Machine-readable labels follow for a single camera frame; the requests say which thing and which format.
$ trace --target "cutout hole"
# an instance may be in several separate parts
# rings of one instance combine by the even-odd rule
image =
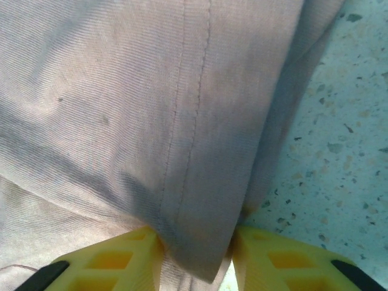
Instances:
[[[130,241],[142,241],[146,236],[143,235],[135,235],[130,238],[128,238]]]
[[[96,255],[86,269],[125,269],[132,258],[131,252],[104,252]]]
[[[258,235],[258,234],[254,234],[253,238],[257,241],[267,241],[268,240],[268,238],[265,237],[264,235]]]
[[[116,278],[78,278],[70,291],[112,291],[117,280]]]
[[[277,269],[301,269],[314,267],[314,264],[308,257],[298,252],[270,252],[268,253],[268,257]]]
[[[290,291],[339,291],[324,278],[292,278],[286,284]]]

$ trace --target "terrazzo floor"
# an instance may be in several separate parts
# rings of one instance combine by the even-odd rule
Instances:
[[[246,224],[347,256],[388,289],[388,0],[343,7]],[[238,290],[232,267],[220,290]]]

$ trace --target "stitching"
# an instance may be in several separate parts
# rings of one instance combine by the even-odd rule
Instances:
[[[179,91],[179,83],[181,80],[182,56],[183,56],[183,50],[184,50],[184,38],[185,38],[185,26],[186,26],[186,0],[183,1],[182,18],[183,18],[183,28],[182,28],[183,36],[182,36],[182,43],[181,43],[181,54],[179,56],[179,64],[178,64],[178,81],[176,82],[176,88],[175,88],[174,117],[173,117],[173,123],[172,123],[171,138],[170,138],[169,147],[167,150],[168,154],[167,154],[167,161],[166,161],[166,170],[164,172],[163,186],[162,186],[162,193],[161,193],[162,199],[161,199],[161,203],[159,206],[158,227],[157,227],[158,232],[161,231],[162,204],[163,204],[164,194],[165,194],[165,190],[166,190],[167,171],[169,169],[171,146],[172,146],[172,141],[174,139],[174,132],[175,132],[175,126],[176,126],[176,112],[177,112],[177,108],[178,108],[178,91]]]
[[[183,201],[183,196],[184,196],[184,191],[186,189],[186,182],[187,182],[187,176],[189,175],[189,165],[192,159],[192,151],[194,148],[194,141],[195,141],[195,133],[196,133],[196,123],[197,123],[197,118],[198,118],[198,113],[199,113],[199,105],[201,101],[201,89],[202,89],[202,77],[204,74],[204,69],[205,69],[205,60],[206,60],[206,54],[207,54],[207,49],[209,48],[209,42],[210,42],[210,9],[212,7],[212,0],[208,1],[208,9],[207,9],[207,36],[206,36],[206,44],[204,47],[204,53],[202,56],[202,66],[201,66],[201,73],[199,74],[199,80],[198,80],[198,95],[197,95],[197,105],[196,105],[196,110],[195,110],[195,118],[194,118],[194,125],[193,125],[193,132],[192,132],[192,141],[191,141],[191,146],[189,150],[189,155],[187,158],[187,164],[186,164],[186,170],[184,174],[184,182],[181,190],[181,195],[179,198],[179,203],[178,203],[178,210],[176,212],[175,220],[174,220],[174,225],[176,225],[178,218],[179,218],[179,213],[181,210],[181,204]],[[177,236],[176,232],[174,232],[174,242],[176,242]]]

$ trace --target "black trim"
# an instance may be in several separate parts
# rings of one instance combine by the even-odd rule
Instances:
[[[351,280],[351,282],[353,282],[354,285],[356,285],[361,291],[386,291],[385,288],[380,286],[375,280],[357,266],[345,263],[338,259],[334,259],[332,264],[344,276]]]
[[[15,291],[44,291],[56,278],[70,266],[67,261],[58,261],[39,269]]]

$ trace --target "floor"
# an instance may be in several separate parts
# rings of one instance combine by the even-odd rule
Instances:
[[[248,225],[352,259],[388,288],[388,0],[348,0]],[[224,290],[238,290],[230,269]]]

